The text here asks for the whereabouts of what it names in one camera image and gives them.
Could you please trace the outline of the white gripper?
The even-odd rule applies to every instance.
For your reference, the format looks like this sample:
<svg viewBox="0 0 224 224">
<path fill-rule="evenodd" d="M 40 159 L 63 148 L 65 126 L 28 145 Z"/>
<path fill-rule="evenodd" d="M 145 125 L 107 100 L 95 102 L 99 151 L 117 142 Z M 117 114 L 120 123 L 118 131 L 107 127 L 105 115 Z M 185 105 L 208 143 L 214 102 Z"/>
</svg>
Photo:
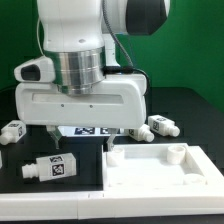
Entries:
<svg viewBox="0 0 224 224">
<path fill-rule="evenodd" d="M 117 128 L 134 129 L 146 119 L 146 78 L 141 74 L 107 75 L 92 93 L 68 96 L 53 83 L 21 83 L 15 91 L 18 117 L 25 124 L 44 125 L 60 148 L 57 126 L 109 128 L 106 145 L 111 151 Z"/>
</svg>

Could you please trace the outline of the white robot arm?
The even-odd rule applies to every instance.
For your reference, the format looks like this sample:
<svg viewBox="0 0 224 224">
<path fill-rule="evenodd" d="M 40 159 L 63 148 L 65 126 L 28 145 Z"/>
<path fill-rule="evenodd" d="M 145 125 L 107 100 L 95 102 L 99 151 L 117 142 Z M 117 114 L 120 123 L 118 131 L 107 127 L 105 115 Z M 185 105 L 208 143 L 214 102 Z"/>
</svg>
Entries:
<svg viewBox="0 0 224 224">
<path fill-rule="evenodd" d="M 170 0 L 36 0 L 44 29 L 40 58 L 14 70 L 18 117 L 43 125 L 136 129 L 146 119 L 146 75 L 120 67 L 117 34 L 151 35 L 166 21 Z"/>
</svg>

